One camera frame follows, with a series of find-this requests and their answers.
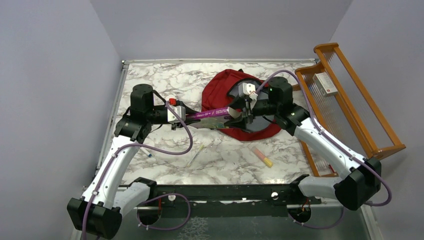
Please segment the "purple green paperback book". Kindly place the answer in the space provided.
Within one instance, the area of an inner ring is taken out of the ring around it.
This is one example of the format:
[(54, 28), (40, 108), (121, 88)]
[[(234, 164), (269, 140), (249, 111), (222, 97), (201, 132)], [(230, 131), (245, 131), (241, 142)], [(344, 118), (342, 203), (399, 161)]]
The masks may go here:
[(225, 123), (242, 115), (231, 107), (222, 107), (202, 112), (187, 114), (185, 123), (196, 129), (227, 129)]

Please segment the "red backpack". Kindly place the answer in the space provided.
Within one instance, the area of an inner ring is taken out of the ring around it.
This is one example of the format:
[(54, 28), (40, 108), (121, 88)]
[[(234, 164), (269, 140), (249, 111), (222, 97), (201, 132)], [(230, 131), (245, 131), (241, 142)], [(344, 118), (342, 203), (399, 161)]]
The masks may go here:
[[(208, 111), (226, 107), (234, 99), (230, 96), (230, 90), (243, 80), (252, 80), (257, 86), (264, 82), (242, 70), (223, 70), (204, 87), (201, 96), (201, 110)], [(278, 134), (281, 128), (266, 121), (264, 129), (254, 132), (246, 132), (239, 128), (224, 128), (220, 131), (238, 141), (251, 142), (271, 138)]]

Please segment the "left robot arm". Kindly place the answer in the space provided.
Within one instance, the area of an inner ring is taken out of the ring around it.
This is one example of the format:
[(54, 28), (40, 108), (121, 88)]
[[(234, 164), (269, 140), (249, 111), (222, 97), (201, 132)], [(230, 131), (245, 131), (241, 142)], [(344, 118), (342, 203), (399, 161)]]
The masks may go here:
[(187, 120), (186, 115), (196, 111), (174, 98), (165, 100), (163, 105), (155, 105), (154, 97), (159, 98), (160, 94), (149, 84), (133, 87), (130, 106), (116, 124), (107, 159), (81, 197), (69, 200), (67, 211), (75, 229), (81, 231), (82, 240), (88, 234), (112, 239), (124, 216), (134, 207), (141, 202), (149, 206), (157, 200), (157, 191), (147, 182), (133, 182), (125, 191), (118, 192), (122, 178), (140, 148), (178, 155), (144, 144), (153, 125), (170, 124), (173, 130), (183, 127), (189, 136), (188, 148), (192, 148), (193, 136), (188, 129), (192, 120)]

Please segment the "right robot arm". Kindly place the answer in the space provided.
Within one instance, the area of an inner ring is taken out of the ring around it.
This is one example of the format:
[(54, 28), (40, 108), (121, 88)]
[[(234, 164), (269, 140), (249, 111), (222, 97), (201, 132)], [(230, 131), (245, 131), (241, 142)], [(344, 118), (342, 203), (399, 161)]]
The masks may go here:
[(355, 211), (381, 189), (382, 164), (366, 158), (330, 134), (308, 110), (294, 103), (293, 87), (284, 77), (273, 77), (265, 91), (267, 98), (255, 97), (254, 84), (245, 79), (227, 92), (232, 98), (229, 107), (241, 110), (241, 116), (230, 122), (245, 128), (255, 117), (273, 116), (274, 126), (280, 127), (306, 143), (326, 160), (337, 177), (307, 176), (288, 190), (289, 199), (300, 204), (308, 197), (338, 200), (345, 208)]

